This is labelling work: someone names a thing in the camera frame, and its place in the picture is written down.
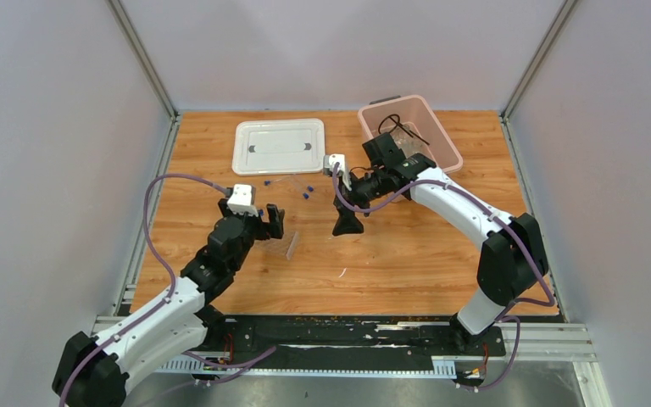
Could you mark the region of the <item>black metal tripod stand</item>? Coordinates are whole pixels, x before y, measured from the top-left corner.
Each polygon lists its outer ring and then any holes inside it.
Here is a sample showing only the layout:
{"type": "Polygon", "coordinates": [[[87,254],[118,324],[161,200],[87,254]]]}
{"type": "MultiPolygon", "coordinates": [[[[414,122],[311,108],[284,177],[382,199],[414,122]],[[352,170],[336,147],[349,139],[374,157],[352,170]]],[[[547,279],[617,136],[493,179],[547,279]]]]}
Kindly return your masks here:
{"type": "Polygon", "coordinates": [[[390,121],[392,123],[392,129],[389,130],[389,132],[401,131],[409,137],[419,140],[426,146],[430,145],[430,143],[426,141],[422,136],[420,136],[417,132],[411,130],[407,125],[404,125],[399,114],[389,114],[386,116],[378,125],[377,131],[379,134],[383,133],[382,127],[386,124],[387,121],[390,121]]]}

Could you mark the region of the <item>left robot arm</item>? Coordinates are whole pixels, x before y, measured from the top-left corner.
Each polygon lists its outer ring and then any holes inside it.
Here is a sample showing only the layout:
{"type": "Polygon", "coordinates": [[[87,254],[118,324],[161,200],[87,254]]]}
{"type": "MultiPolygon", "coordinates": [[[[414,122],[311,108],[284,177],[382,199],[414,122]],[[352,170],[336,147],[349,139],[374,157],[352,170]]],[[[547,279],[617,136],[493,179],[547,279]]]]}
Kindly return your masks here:
{"type": "Polygon", "coordinates": [[[64,346],[52,389],[61,406],[121,406],[146,377],[177,355],[225,341],[225,317],[213,305],[233,282],[257,241],[284,236],[285,212],[229,209],[174,283],[124,320],[93,336],[77,332],[64,346]]]}

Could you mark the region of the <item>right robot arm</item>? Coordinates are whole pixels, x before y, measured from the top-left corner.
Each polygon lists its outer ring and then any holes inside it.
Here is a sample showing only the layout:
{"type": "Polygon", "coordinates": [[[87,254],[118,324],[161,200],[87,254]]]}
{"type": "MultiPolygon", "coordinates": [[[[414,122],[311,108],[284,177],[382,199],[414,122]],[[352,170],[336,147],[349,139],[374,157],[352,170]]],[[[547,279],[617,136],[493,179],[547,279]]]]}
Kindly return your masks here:
{"type": "Polygon", "coordinates": [[[323,159],[331,177],[338,218],[334,236],[360,234],[357,215],[369,215],[396,198],[413,201],[442,217],[479,249],[477,288],[458,311],[450,342],[461,354],[471,354],[484,342],[484,333],[512,308],[524,303],[523,293],[539,285],[546,298],[541,306],[553,306],[554,294],[545,281],[549,272],[542,234],[534,216],[519,216],[497,209],[468,192],[422,153],[406,155],[383,133],[365,142],[370,166],[362,176],[347,167],[342,154],[323,159]]]}

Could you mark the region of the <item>clear test tube rack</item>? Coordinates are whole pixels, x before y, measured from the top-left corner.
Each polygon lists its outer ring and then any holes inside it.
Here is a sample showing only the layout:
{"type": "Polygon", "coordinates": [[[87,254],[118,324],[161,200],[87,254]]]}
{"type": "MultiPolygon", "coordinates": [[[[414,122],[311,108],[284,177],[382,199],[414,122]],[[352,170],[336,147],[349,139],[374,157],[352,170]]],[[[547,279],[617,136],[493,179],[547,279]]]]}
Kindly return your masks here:
{"type": "Polygon", "coordinates": [[[264,252],[267,259],[290,261],[296,252],[300,233],[298,231],[285,232],[280,239],[258,241],[257,247],[264,252]]]}

